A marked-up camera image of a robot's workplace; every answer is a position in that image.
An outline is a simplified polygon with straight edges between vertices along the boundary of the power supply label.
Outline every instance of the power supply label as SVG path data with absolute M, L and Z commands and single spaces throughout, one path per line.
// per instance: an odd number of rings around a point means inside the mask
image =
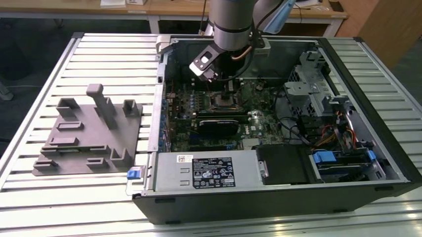
M 193 188 L 234 187 L 230 157 L 192 159 Z

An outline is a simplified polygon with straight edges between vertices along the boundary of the gray floor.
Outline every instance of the gray floor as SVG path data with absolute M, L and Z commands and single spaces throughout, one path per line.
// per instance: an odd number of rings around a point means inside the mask
M 161 26 L 164 33 L 186 34 L 197 32 L 198 24 L 186 22 L 185 25 L 169 23 Z M 50 19 L 2 19 L 0 22 L 0 36 L 10 36 L 21 48 L 31 66 L 31 73 L 21 80 L 1 80 L 5 86 L 33 85 L 42 86 L 56 61 L 61 55 L 73 32 L 89 33 L 149 33 L 145 21 L 129 20 L 65 20 L 64 28 L 57 29 Z M 422 41 L 396 65 L 392 73 L 404 87 L 422 102 Z M 14 94 L 11 101 L 0 100 L 0 140 L 10 139 L 26 115 L 33 100 L 38 94 L 38 87 L 11 87 Z M 0 155 L 6 143 L 0 141 Z

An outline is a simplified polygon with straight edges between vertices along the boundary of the barcode sticker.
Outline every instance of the barcode sticker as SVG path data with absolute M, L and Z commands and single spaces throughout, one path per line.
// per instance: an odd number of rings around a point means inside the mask
M 192 155 L 177 155 L 177 163 L 192 163 Z

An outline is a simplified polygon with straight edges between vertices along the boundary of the motherboard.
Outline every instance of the motherboard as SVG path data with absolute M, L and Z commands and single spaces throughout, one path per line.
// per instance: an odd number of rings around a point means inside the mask
M 250 150 L 283 143 L 273 115 L 277 87 L 242 80 L 228 93 L 182 84 L 166 93 L 172 152 Z

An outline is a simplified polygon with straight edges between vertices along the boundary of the white table leg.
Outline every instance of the white table leg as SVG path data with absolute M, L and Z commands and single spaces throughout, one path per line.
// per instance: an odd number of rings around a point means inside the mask
M 323 37 L 335 37 L 337 29 L 340 28 L 343 19 L 332 19 L 331 24 L 328 25 L 327 29 L 324 30 Z
M 150 34 L 158 34 L 158 16 L 148 16 Z

